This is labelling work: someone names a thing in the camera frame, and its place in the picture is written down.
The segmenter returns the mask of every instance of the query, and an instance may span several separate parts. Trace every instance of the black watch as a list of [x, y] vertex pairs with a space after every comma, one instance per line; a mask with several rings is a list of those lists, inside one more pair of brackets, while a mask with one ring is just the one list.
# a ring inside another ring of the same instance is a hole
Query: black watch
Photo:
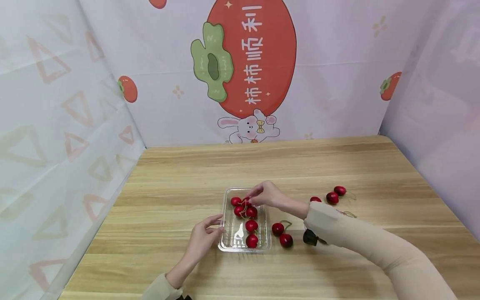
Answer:
[[320, 243], [322, 244], [327, 245], [327, 242], [317, 237], [313, 231], [311, 231], [310, 229], [305, 230], [305, 232], [303, 233], [303, 242], [305, 244], [316, 246], [318, 241], [320, 241]]

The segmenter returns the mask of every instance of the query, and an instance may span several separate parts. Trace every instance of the persimmon illustration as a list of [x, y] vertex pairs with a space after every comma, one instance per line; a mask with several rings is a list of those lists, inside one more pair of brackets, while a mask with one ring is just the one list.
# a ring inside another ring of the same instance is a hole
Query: persimmon illustration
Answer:
[[130, 77], [121, 76], [118, 79], [117, 84], [119, 85], [125, 100], [127, 100], [130, 103], [137, 101], [137, 96], [138, 96], [137, 85], [135, 84], [135, 82], [133, 82], [133, 80]]
[[150, 0], [150, 3], [155, 7], [155, 8], [158, 8], [158, 9], [162, 9], [165, 7], [165, 5], [167, 4], [167, 0]]
[[290, 88], [297, 39], [283, 0], [217, 0], [191, 52], [209, 98], [240, 119], [255, 109], [268, 116]]
[[402, 72], [397, 72], [393, 74], [392, 76], [385, 79], [380, 86], [380, 95], [384, 101], [389, 101], [390, 99], [392, 99], [393, 92], [395, 91], [396, 85], [398, 84], [401, 75]]

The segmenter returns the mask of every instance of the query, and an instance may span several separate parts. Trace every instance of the yellow bow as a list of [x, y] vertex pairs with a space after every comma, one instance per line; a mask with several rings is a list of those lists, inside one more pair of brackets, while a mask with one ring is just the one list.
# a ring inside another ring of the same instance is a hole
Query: yellow bow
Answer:
[[264, 124], [265, 124], [264, 121], [260, 121], [260, 120], [257, 121], [257, 125], [258, 125], [257, 133], [265, 133], [265, 130], [262, 128]]

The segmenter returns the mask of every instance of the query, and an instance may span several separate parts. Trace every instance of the cuff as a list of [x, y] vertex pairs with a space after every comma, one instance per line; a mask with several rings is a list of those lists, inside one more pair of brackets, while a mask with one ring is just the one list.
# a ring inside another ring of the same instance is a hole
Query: cuff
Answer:
[[305, 227], [328, 244], [340, 246], [342, 244], [341, 221], [343, 215], [330, 205], [322, 202], [310, 202], [310, 209], [303, 222]]
[[183, 288], [173, 288], [165, 278], [165, 274], [160, 274], [146, 289], [141, 300], [176, 300], [182, 293]]

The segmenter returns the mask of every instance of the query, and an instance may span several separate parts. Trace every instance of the wrist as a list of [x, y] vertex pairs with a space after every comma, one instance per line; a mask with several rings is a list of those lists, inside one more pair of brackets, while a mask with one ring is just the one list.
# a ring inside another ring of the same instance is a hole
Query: wrist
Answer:
[[198, 263], [199, 263], [198, 259], [192, 257], [191, 255], [188, 255], [187, 253], [185, 253], [180, 259], [180, 261], [178, 262], [178, 264], [180, 264], [181, 266], [184, 266], [185, 268], [189, 268], [189, 269], [190, 268], [194, 269]]
[[310, 205], [309, 203], [286, 197], [283, 201], [281, 201], [281, 205], [278, 209], [284, 213], [291, 214], [304, 220], [307, 217]]
[[165, 275], [165, 278], [174, 289], [179, 289], [196, 266], [195, 260], [184, 255], [170, 272]]

